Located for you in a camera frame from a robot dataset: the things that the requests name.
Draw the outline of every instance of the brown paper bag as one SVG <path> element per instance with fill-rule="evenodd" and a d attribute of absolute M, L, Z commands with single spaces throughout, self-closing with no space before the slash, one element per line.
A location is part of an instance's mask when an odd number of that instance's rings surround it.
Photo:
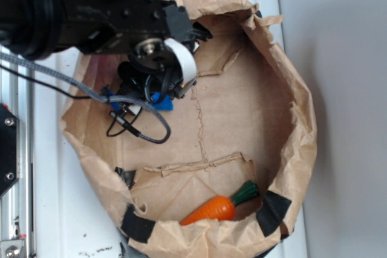
<path fill-rule="evenodd" d="M 246 257 L 293 232 L 316 157 L 316 120 L 309 89 L 268 26 L 246 0 L 176 0 L 214 38 L 195 55 L 200 78 L 174 110 L 162 112 L 172 135 L 162 145 L 127 133 L 106 137 L 107 105 L 72 101 L 61 119 L 100 202 L 130 246 L 149 257 Z M 120 85 L 125 56 L 82 56 L 76 78 L 99 91 Z M 145 112 L 136 128 L 164 129 Z M 127 183 L 116 168 L 131 174 Z M 216 195 L 230 196 L 255 181 L 261 198 L 234 221 L 182 220 Z"/>

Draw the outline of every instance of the toy carrot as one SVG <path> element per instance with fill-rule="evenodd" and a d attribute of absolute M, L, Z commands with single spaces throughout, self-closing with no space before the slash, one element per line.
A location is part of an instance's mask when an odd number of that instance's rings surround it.
<path fill-rule="evenodd" d="M 235 207 L 256 196 L 259 196 L 258 186 L 252 181 L 247 181 L 231 198 L 225 196 L 212 198 L 181 221 L 180 225 L 189 225 L 202 219 L 232 220 Z"/>

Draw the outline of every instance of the white surface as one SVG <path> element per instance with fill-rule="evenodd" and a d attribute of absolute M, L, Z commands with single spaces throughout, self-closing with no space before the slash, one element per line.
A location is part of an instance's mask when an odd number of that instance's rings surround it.
<path fill-rule="evenodd" d="M 264 16 L 279 12 L 278 0 L 250 1 L 261 3 Z M 281 26 L 273 27 L 273 32 L 275 39 L 282 43 Z M 70 50 L 51 56 L 42 63 L 71 75 L 76 57 L 76 50 Z M 40 74 L 36 77 L 57 83 Z M 58 131 L 63 100 L 50 89 L 36 87 L 34 149 L 38 257 L 118 257 L 121 253 L 120 236 L 85 179 L 76 154 Z M 268 257 L 306 257 L 302 215 L 294 235 Z"/>
<path fill-rule="evenodd" d="M 386 257 L 387 0 L 280 0 L 285 50 L 319 128 L 305 200 L 311 258 Z"/>

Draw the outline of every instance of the cable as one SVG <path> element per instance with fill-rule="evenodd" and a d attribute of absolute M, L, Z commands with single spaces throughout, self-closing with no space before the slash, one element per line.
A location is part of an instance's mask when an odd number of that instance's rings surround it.
<path fill-rule="evenodd" d="M 29 77 L 29 76 L 20 74 L 19 72 L 16 72 L 16 71 L 14 71 L 14 70 L 12 70 L 12 69 L 10 69 L 10 68 L 7 68 L 6 66 L 0 65 L 0 68 L 3 69 L 3 70 L 5 70 L 5 71 L 7 71 L 7 72 L 9 72 L 9 73 L 11 73 L 11 74 L 14 74 L 14 75 L 16 75 L 16 76 L 18 76 L 18 77 L 20 77 L 20 78 L 23 78 L 23 79 L 25 79 L 25 80 L 28 80 L 28 81 L 31 81 L 31 82 L 40 84 L 40 85 L 42 85 L 42 86 L 46 86 L 46 87 L 49 87 L 49 88 L 51 88 L 51 89 L 54 89 L 55 91 L 60 92 L 60 93 L 62 93 L 63 95 L 66 95 L 67 97 L 70 97 L 70 98 L 73 98 L 73 99 L 76 99 L 76 100 L 90 99 L 90 96 L 74 96 L 74 95 L 71 95 L 71 94 L 67 93 L 66 91 L 64 91 L 64 90 L 62 90 L 62 89 L 60 89 L 60 88 L 58 88 L 58 87 L 55 87 L 55 86 L 53 86 L 53 85 L 51 85 L 51 84 L 48 84 L 48 83 L 45 83 L 45 82 L 36 80 L 36 79 L 34 79 L 34 78 L 32 78 L 32 77 Z"/>
<path fill-rule="evenodd" d="M 4 60 L 6 62 L 15 63 L 17 65 L 24 66 L 24 67 L 29 68 L 29 69 L 33 69 L 35 71 L 42 72 L 44 74 L 48 74 L 48 75 L 53 76 L 59 80 L 67 82 L 70 85 L 77 87 L 78 89 L 80 89 L 81 91 L 83 91 L 84 93 L 89 95 L 92 99 L 99 101 L 99 102 L 102 102 L 102 103 L 124 102 L 124 103 L 132 103 L 135 105 L 139 105 L 140 107 L 142 107 L 145 110 L 149 111 L 150 113 L 154 114 L 159 119 L 159 121 L 162 123 L 164 128 L 166 129 L 166 135 L 164 136 L 164 138 L 162 138 L 160 140 L 155 140 L 155 139 L 148 137 L 148 136 L 145 136 L 141 133 L 139 133 L 137 135 L 138 137 L 140 137 L 146 141 L 150 141 L 150 142 L 156 143 L 156 144 L 161 144 L 161 143 L 164 143 L 165 141 L 167 141 L 169 136 L 171 135 L 171 128 L 169 127 L 167 121 L 163 118 L 163 116 L 161 116 L 161 114 L 156 109 L 154 109 L 150 104 L 145 103 L 142 100 L 135 99 L 135 98 L 132 98 L 130 96 L 122 96 L 122 95 L 115 95 L 115 96 L 109 96 L 109 97 L 104 96 L 104 95 L 100 95 L 97 92 L 95 92 L 93 89 L 86 86 L 84 83 L 77 81 L 71 77 L 68 77 L 65 74 L 62 74 L 58 71 L 55 71 L 53 69 L 47 68 L 47 67 L 42 66 L 42 65 L 38 65 L 34 62 L 30 62 L 30 61 L 27 61 L 24 59 L 19 59 L 18 57 L 11 56 L 9 54 L 5 54 L 1 51 L 0 51 L 0 59 Z"/>
<path fill-rule="evenodd" d="M 139 110 L 139 112 L 137 113 L 137 115 L 133 118 L 133 120 L 129 123 L 130 125 L 133 125 L 133 123 L 138 119 L 138 116 L 140 116 L 141 112 L 143 111 L 143 108 L 141 107 L 141 109 Z M 106 136 L 107 137 L 117 137 L 119 135 L 121 135 L 122 133 L 124 133 L 126 131 L 126 129 L 122 129 L 121 131 L 115 133 L 115 134 L 110 134 L 110 131 L 111 129 L 113 128 L 114 124 L 117 122 L 117 116 L 114 117 L 114 120 L 113 122 L 111 123 L 108 131 L 106 131 Z"/>

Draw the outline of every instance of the black cable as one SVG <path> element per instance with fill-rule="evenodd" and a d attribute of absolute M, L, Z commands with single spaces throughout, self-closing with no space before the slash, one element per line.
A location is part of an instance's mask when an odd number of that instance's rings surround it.
<path fill-rule="evenodd" d="M 7 68 L 6 66 L 0 65 L 0 68 L 1 68 L 1 69 L 4 69 L 4 70 L 6 70 L 7 72 L 9 72 L 9 73 L 11 73 L 11 74 L 14 74 L 14 75 L 16 75 L 16 76 L 18 76 L 18 77 L 20 77 L 20 78 L 23 78 L 23 79 L 25 79 L 25 80 L 28 80 L 28 81 L 31 81 L 31 82 L 40 84 L 40 85 L 42 85 L 42 86 L 46 86 L 46 87 L 48 87 L 48 88 L 54 89 L 55 91 L 60 92 L 60 93 L 62 93 L 63 95 L 66 95 L 67 97 L 70 97 L 70 98 L 73 98 L 73 99 L 76 99 L 76 100 L 81 100 L 81 99 L 91 99 L 91 97 L 89 97 L 89 96 L 74 96 L 74 95 L 71 95 L 71 94 L 67 93 L 66 91 L 64 91 L 64 90 L 62 90 L 62 89 L 60 89 L 60 88 L 58 88 L 58 87 L 55 87 L 55 86 L 50 85 L 50 84 L 48 84 L 48 83 L 45 83 L 45 82 L 36 80 L 36 79 L 31 78 L 31 77 L 29 77 L 29 76 L 20 74 L 19 72 L 16 72 L 16 71 L 14 71 L 14 70 L 12 70 L 12 69 L 10 69 L 10 68 Z"/>
<path fill-rule="evenodd" d="M 141 112 L 143 111 L 143 108 L 141 107 L 137 115 L 133 118 L 133 120 L 129 123 L 130 125 L 133 125 L 133 123 L 138 119 L 138 116 L 140 116 Z M 113 128 L 114 124 L 117 122 L 117 115 L 115 115 L 113 122 L 111 123 L 108 131 L 106 131 L 106 136 L 107 137 L 117 137 L 124 133 L 126 129 L 122 129 L 121 131 L 115 133 L 115 134 L 110 134 L 111 129 Z"/>

